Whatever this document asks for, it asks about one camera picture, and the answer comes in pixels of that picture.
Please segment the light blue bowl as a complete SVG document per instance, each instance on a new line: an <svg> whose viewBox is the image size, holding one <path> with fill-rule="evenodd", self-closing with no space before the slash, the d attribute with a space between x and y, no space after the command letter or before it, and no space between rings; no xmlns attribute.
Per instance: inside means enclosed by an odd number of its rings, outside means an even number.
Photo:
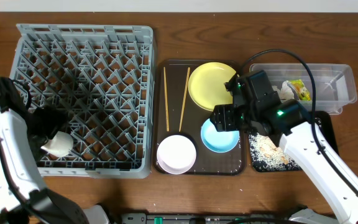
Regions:
<svg viewBox="0 0 358 224"><path fill-rule="evenodd" d="M209 119L201 127L201 140L213 152L225 153L231 151L239 142L239 138L239 131L218 132Z"/></svg>

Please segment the white cup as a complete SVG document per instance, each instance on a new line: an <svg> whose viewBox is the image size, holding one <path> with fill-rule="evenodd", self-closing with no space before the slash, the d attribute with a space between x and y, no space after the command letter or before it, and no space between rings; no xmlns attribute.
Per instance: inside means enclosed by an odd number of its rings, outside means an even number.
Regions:
<svg viewBox="0 0 358 224"><path fill-rule="evenodd" d="M73 145L73 138L70 134L58 131L41 149L55 157L65 157L69 155Z"/></svg>

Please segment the white tissue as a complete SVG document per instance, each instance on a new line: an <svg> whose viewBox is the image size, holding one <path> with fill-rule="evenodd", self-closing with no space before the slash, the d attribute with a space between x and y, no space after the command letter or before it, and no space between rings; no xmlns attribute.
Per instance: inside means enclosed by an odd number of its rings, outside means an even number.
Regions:
<svg viewBox="0 0 358 224"><path fill-rule="evenodd" d="M295 92L291 88L288 81L284 81L282 83L281 89L279 89L278 86L273 86L272 88L278 93L278 96L281 100L290 100L295 98Z"/></svg>

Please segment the green snack wrapper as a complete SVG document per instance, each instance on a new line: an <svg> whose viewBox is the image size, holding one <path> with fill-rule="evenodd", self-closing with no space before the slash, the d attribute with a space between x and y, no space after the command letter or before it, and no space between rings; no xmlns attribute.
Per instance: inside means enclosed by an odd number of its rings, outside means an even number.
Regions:
<svg viewBox="0 0 358 224"><path fill-rule="evenodd" d="M311 101L311 95L302 80L287 80L287 85L301 101Z"/></svg>

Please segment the pink bowl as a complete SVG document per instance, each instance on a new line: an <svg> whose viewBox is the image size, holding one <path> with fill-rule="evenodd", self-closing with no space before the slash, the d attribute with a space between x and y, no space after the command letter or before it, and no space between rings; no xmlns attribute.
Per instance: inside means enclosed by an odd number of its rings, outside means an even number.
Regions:
<svg viewBox="0 0 358 224"><path fill-rule="evenodd" d="M183 135L165 138L157 148L157 162L169 174L184 174L196 161L196 147Z"/></svg>

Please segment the wooden chopstick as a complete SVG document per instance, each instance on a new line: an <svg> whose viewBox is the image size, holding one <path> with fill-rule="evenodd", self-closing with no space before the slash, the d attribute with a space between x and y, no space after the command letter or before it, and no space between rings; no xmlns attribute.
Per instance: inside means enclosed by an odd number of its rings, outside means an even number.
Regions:
<svg viewBox="0 0 358 224"><path fill-rule="evenodd" d="M169 125L169 109L168 109L168 94L167 94L167 74L166 74L165 67L163 68L163 84L164 84L166 129L167 129L167 132L169 132L170 125Z"/></svg>
<svg viewBox="0 0 358 224"><path fill-rule="evenodd" d="M186 80L185 80L185 89L184 89L184 94L183 94L183 101L182 101L182 106L181 106L181 116L180 116L179 132L181 132L182 124L183 124L183 117L184 117L184 112L185 112L186 96L187 96L187 92L188 92L188 80L189 80L189 77L190 77L190 70L191 70L191 68L188 67L187 73L186 73Z"/></svg>

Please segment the rice and food scraps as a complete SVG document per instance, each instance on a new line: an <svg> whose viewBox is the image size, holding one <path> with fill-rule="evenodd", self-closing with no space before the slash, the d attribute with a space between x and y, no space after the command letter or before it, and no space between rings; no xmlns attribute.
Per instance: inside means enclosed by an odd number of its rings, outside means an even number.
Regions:
<svg viewBox="0 0 358 224"><path fill-rule="evenodd" d="M277 147L269 137L260 134L249 135L252 166L258 172L287 170L293 160Z"/></svg>

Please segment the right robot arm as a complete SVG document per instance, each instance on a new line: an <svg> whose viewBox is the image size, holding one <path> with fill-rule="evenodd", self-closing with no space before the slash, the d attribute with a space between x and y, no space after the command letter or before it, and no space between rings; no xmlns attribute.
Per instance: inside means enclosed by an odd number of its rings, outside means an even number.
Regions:
<svg viewBox="0 0 358 224"><path fill-rule="evenodd" d="M330 205L339 223L358 223L358 177L331 147L315 112L299 101L281 101L263 70L234 75L224 84L233 97L210 116L217 131L267 136L293 159Z"/></svg>

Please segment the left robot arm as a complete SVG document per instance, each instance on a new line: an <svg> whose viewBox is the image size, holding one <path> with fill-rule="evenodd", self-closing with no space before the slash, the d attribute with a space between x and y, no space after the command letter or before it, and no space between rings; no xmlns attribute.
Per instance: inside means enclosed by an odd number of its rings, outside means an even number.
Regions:
<svg viewBox="0 0 358 224"><path fill-rule="evenodd" d="M0 77L0 223L110 223L100 205L82 209L50 190L37 167L43 153L66 156L72 137L61 131L67 116L49 106L30 112L17 80Z"/></svg>

